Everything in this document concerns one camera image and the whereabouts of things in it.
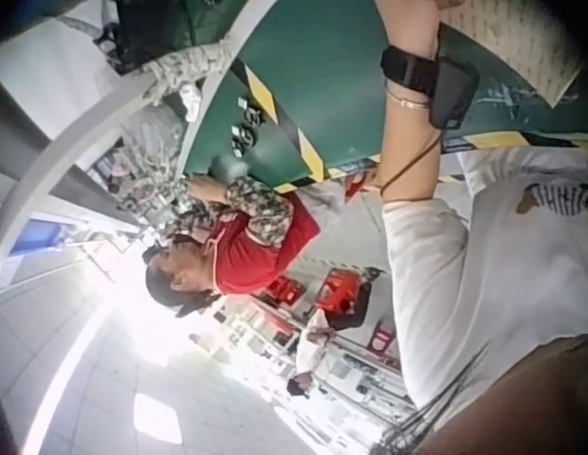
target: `brown cord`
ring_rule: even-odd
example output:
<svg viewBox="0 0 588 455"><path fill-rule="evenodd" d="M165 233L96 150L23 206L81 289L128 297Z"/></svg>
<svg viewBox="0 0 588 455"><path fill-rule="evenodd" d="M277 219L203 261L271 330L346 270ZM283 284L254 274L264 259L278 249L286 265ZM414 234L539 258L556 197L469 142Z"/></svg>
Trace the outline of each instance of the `brown cord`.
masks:
<svg viewBox="0 0 588 455"><path fill-rule="evenodd" d="M419 156L417 156L415 159L413 159L410 163L408 163L406 165L406 167L404 169L402 169L401 171L399 171L399 173L396 173L392 178L390 178L387 183L385 183L382 188L380 189L380 197L383 197L384 192L391 186L393 185L397 180L399 180L399 178L406 173L407 171L410 170L411 167L413 167L418 161L420 161L421 159L423 159L426 155L428 155L439 143L439 141L442 139L442 134L440 133L439 135L437 135L437 137L435 138L435 140L431 143L431 145L429 147L427 147Z"/></svg>

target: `camouflage sleeve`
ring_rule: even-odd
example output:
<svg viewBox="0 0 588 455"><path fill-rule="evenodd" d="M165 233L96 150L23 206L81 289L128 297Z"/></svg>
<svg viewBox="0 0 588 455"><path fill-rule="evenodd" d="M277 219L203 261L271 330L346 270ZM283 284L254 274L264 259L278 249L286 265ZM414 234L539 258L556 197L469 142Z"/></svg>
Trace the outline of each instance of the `camouflage sleeve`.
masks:
<svg viewBox="0 0 588 455"><path fill-rule="evenodd" d="M193 234L197 229L211 230L226 207L217 203L196 200L190 210L181 213L164 229L165 236Z"/></svg>
<svg viewBox="0 0 588 455"><path fill-rule="evenodd" d="M263 246L280 246L292 223L292 203L251 177L237 178L227 188L227 204L250 216L249 237Z"/></svg>

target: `red shirt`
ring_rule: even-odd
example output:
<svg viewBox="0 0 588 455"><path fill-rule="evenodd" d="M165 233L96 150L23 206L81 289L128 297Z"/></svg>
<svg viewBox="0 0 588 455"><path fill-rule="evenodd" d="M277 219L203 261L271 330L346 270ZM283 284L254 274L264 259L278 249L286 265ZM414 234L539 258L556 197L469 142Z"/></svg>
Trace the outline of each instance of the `red shirt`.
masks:
<svg viewBox="0 0 588 455"><path fill-rule="evenodd" d="M249 294L271 284L296 259L320 228L295 193L285 194L294 206L292 224L281 247L262 246L249 238L249 216L225 215L210 236L215 242L214 283L222 294Z"/></svg>

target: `sheet of paper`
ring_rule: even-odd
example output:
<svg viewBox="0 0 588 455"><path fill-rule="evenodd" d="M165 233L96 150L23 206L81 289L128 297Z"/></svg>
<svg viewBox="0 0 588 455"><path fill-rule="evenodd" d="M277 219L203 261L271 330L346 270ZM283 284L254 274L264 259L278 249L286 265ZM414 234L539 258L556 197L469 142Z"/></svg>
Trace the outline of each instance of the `sheet of paper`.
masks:
<svg viewBox="0 0 588 455"><path fill-rule="evenodd" d="M563 27L539 2L467 0L442 10L441 20L507 62L552 107L582 67Z"/></svg>

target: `yellow and black tape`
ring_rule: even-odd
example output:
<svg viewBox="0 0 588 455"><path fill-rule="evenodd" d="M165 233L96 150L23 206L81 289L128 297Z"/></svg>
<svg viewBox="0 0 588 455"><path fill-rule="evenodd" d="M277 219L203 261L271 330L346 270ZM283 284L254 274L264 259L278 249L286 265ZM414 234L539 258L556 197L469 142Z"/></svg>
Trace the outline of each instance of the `yellow and black tape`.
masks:
<svg viewBox="0 0 588 455"><path fill-rule="evenodd" d="M249 90L249 93L258 103L259 107L265 111L273 122L284 132L288 140L294 145L294 148L300 154L304 164L309 169L309 176L296 180L294 182L280 185L275 190L278 192L288 192L297 188L322 182L329 178L338 178L351 173L358 173L375 168L380 162L380 155L372 155L360 158L357 161L340 165L337 167L326 168L322 157L317 152L313 144L304 135L304 132L290 118L284 108L275 100L271 91L266 85L253 73L249 67L240 59L235 59L230 70ZM460 136L446 138L442 143L443 154L454 154L458 152L474 152L477 150L493 149L498 147L569 147L569 148L588 148L588 140L568 140L551 136L541 136L519 131L498 131L492 133L483 133L479 135ZM464 181L463 175L443 175L440 182L460 182Z"/></svg>

